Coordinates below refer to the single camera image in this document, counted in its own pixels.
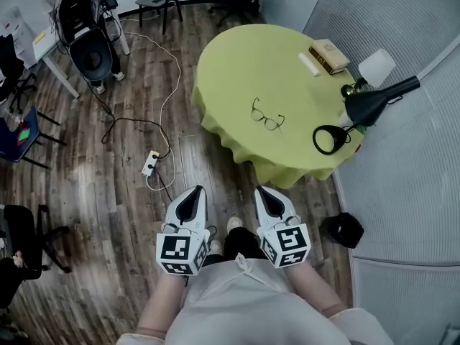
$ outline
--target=cable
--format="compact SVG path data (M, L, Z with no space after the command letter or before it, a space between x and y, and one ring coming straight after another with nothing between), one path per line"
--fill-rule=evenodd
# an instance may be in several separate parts
M165 51L170 57L174 58L175 60L175 63L176 65L178 66L178 70L179 70L179 76L178 76L178 82L176 84L176 87L174 88L174 91L171 92L171 94L165 99L165 102L163 102L163 105L161 105L161 109L160 109L160 129L162 129L161 127L161 122L162 122L162 114L163 114L163 109L166 105L166 103L169 101L169 99L171 98L171 96L176 93L176 91L178 90L179 88L179 84L180 84L180 78L182 77L182 70L180 69L180 65L179 65L179 61L178 59L171 53L169 52L168 50L166 50L163 46L160 46L156 41L152 40L150 37L144 35L144 34L139 34L139 33L135 33L135 32L125 32L125 34L128 34L128 35L136 35L136 36L139 36L139 37L143 37L143 38L147 38L150 42L153 42L156 44L156 46L158 46L160 49L162 49L163 51ZM161 135L163 137L163 139L165 140L165 142L168 143L169 145L169 142L167 141L166 137L165 137L165 133L163 131L161 131ZM170 187L174 182L175 182L175 159L174 159L174 152L173 150L171 149L171 147L169 147L169 150L171 152L171 156L172 156L172 167L173 167L173 170L174 170L174 174L173 174L173 177L172 177L172 180L170 181L170 183L168 185L165 186L165 189Z
M171 196L170 196L170 192L167 191L166 185L163 183L163 179L161 178L161 175L160 175L160 173L158 172L158 169L157 169L156 167L154 167L153 170L155 170L155 172L157 173L158 178L160 179L160 183L161 183L161 185L163 185L163 189L165 189L165 192L166 192L166 194L167 194L167 197L168 197L168 198L170 199L170 201L172 202L173 199L172 199Z
M172 8L175 8L175 6L176 6L176 5L174 4L172 7L168 8L167 11L170 11ZM161 14L155 15L154 17L150 17L150 18L146 18L146 19L142 18L142 21L144 21L144 20L155 19L155 18L161 17L163 14L164 14L164 12L161 13ZM124 22L124 21L127 21L127 22L138 22L139 20L138 20L138 19L120 19L120 22Z
M110 17L112 17L112 20L114 20L114 21L116 22L116 25L117 25L118 28L119 28L118 37L117 37L117 38L114 38L113 40L110 41L110 42L115 42L115 41L119 40L119 38L121 37L121 33L122 33L123 31L121 30L121 26L120 26L120 24L118 23L118 21L114 18L114 15L113 15L112 11L111 11L111 10L107 10L107 9L105 8L105 6L104 6L104 1L106 1L106 0L103 0L103 3L102 3L102 5L101 5L102 9L107 13L107 15L109 15Z
M57 18L56 18L56 14L54 16L55 18L55 26L56 28L58 28L58 25L57 25ZM121 30L121 26L118 22L116 22L119 26L119 29L120 29L120 35L122 33L122 30ZM178 59L173 55L171 54L171 52L169 52L168 50L166 50L163 46L159 45L156 41L152 40L150 37L144 35L144 34L139 34L139 33L136 33L136 32L125 32L125 34L128 34L128 35L136 35L136 36L139 36L139 37L143 37L143 38L147 38L150 42L153 42L156 44L156 46L158 46L160 49L162 49L163 51L165 51L170 57L172 57L174 60L175 60L175 63L178 67L178 70L179 70L179 75L178 75L178 82L176 84L176 87L174 88L174 90L171 92L171 94L165 99L165 101L163 102L162 106L161 106L161 109L160 109L160 122L159 123L156 123L155 121L153 120L144 120L144 119L131 119L131 118L126 118L126 117L119 117L119 118L115 118L114 114L112 113L111 109L109 108L109 106L104 102L102 101L97 95L96 93L93 91L93 88L91 87L90 83L86 80L86 78L80 73L80 75L82 76L82 78L85 80L86 84L88 85L88 87L90 88L90 91L91 93L96 97L96 99L98 100L98 102L102 105L102 109L112 118L112 124L111 126L109 127L109 129L107 130L107 132L102 136L101 138L101 143L102 144L106 144L108 141L109 141L109 137L110 137L110 134L111 134L111 131L112 129L115 127L115 124L120 121L120 120L127 120L127 121L140 121L140 122L144 122L144 123L149 123L149 124L154 124L156 125L157 127L160 128L160 133L162 135L162 138L163 140L165 141L166 145L167 145L167 152L161 156L161 157L158 157L159 160L161 159L164 159L166 158L169 154L171 154L172 156L172 169L173 169L173 177L172 177L172 180L169 182L168 185L165 185L162 180L161 180L161 183L163 184L163 187L162 188L159 188L159 189L152 189L150 186L149 186L149 183L148 183L148 177L145 179L146 181L146 184L147 186L149 187L149 189L153 190L153 191L160 191L160 190L165 190L166 188L170 187L174 182L175 182L175 178L176 178L176 171L175 171L175 157L174 157L174 152L173 150L171 149L171 146L170 146L170 140L169 138L167 137L164 129L162 128L162 113L163 113L163 109L166 105L166 103L169 101L169 99L174 95L174 93L176 93L176 91L178 90L179 88L179 84L180 84L180 79L182 77L182 70L180 69L180 65L179 65L179 61Z

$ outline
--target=black lamp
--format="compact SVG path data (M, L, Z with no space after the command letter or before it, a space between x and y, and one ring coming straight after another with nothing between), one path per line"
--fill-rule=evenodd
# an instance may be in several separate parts
M345 97L348 117L364 127L374 125L388 102L420 87L420 81L413 76L380 91L353 93Z
M370 127L375 124L388 102L420 88L420 81L413 76L409 79L399 82L391 87L380 91L369 91L352 93L345 97L345 109L348 117L353 121L353 125L347 130L334 125L319 126L313 132L313 144L316 149L323 155L332 155L336 153L343 145L349 142L349 132L356 129L357 126ZM320 131L328 132L333 139L333 148L330 151L321 149L316 141L316 134Z

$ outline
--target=white shoe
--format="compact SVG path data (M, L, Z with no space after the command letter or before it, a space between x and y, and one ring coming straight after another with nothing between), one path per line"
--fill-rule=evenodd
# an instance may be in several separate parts
M232 216L227 222L227 234L236 227L243 227L243 221L239 217Z
M221 242L218 239L212 239L209 244L209 254L220 254L222 255Z
M112 73L117 82L121 81L124 78L124 73L120 70L119 73Z
M96 92L98 93L98 95L101 95L105 91L106 91L106 87L103 83L101 83L100 86L96 86Z

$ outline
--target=wooden floor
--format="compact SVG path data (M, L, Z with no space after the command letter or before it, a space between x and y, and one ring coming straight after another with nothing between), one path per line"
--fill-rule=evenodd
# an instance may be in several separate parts
M252 165L235 164L219 139L201 128L200 114L190 104L201 51L219 32L238 25L229 20L216 28L221 14L209 15L205 4L188 5L183 7L181 24L172 10L165 36L161 35L161 19L145 21L142 29L137 22L122 24L125 32L157 40L179 60L182 80L163 113L176 156L177 177L170 193L177 196L186 188L203 185L209 223L217 225L223 239L230 216L240 216L248 228L255 228L252 192L257 181ZM152 42L132 34L126 37L132 51L129 56L121 54L126 78L120 83L110 78L101 97L115 116L159 121L160 107L175 86L178 69ZM47 67L39 64L39 89L30 100L62 124L58 127L40 120L44 133L64 139L68 146L44 141L43 146L32 147L28 156L51 166L47 171L24 161L0 162L0 203L23 205L34 213L39 203L47 204L51 212L47 227L70 227L70 234L56 241L55 248L72 272L66 275L52 265L39 280L24 282L11 312L34 344L114 344L122 333L135 329L160 273L155 263L155 234L169 200L165 192L147 189L140 170L149 151L164 152L165 144L156 127L127 121L119 122L110 141L101 144L109 117L69 58L58 52L55 57L80 98L73 99ZM161 161L159 170L165 182L172 168L170 158ZM321 263L318 271L350 303L347 252L318 233L322 219L339 212L334 182L303 178L283 193L307 222L313 243L311 259Z

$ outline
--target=speaker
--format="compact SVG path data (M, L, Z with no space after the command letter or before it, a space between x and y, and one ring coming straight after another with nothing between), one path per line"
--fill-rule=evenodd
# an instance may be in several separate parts
M100 81L112 67L112 54L107 37L99 27L93 27L77 37L69 47L75 67L88 81Z

